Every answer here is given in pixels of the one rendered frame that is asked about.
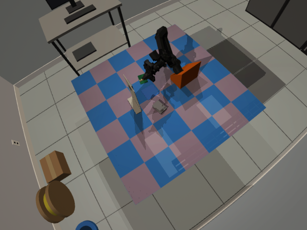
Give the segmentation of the tan panel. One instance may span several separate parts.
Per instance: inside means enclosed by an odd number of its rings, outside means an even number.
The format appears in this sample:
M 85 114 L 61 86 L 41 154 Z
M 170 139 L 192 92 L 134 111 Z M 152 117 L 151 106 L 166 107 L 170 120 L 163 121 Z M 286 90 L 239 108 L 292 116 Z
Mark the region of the tan panel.
M 138 102 L 138 99 L 136 97 L 136 94 L 135 94 L 135 91 L 132 87 L 132 85 L 130 84 L 130 81 L 128 79 L 126 79 L 126 77 L 124 76 L 126 82 L 127 82 L 127 85 L 128 85 L 128 88 L 130 90 L 130 93 L 131 93 L 131 97 L 128 98 L 127 100 L 129 101 L 130 105 L 132 106 L 133 110 L 135 111 L 136 114 L 142 112 L 141 110 L 141 107 L 139 105 L 139 102 Z

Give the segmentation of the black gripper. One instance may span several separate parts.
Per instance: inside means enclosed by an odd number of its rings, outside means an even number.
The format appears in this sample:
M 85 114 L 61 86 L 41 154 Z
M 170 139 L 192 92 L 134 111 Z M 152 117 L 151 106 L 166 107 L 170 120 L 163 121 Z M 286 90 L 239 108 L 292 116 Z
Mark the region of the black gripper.
M 152 82 L 155 82 L 155 73 L 158 71 L 159 72 L 159 69 L 160 69 L 160 66 L 157 64 L 157 63 L 151 63 L 149 61 L 146 61 L 145 62 L 145 65 L 147 66 L 148 65 L 148 69 L 145 68 L 145 74 L 143 75 L 142 77 L 142 80 L 151 80 Z

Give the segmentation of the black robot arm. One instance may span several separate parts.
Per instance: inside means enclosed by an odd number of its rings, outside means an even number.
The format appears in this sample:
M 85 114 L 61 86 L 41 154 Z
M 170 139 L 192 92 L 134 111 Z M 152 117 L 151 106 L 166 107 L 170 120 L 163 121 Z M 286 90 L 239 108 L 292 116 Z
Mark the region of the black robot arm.
M 156 61 L 156 63 L 162 67 L 167 67 L 167 65 L 170 68 L 173 68 L 173 71 L 175 74 L 178 74 L 182 71 L 184 71 L 181 67 L 181 61 L 177 59 L 177 57 L 173 54 L 169 40 L 167 38 L 168 36 L 168 30 L 166 27 L 162 26 L 157 30 L 157 33 L 155 34 L 155 39 L 157 42 L 159 54 L 156 50 L 151 52 L 149 56 L 153 61 Z M 167 63 L 167 64 L 166 64 Z

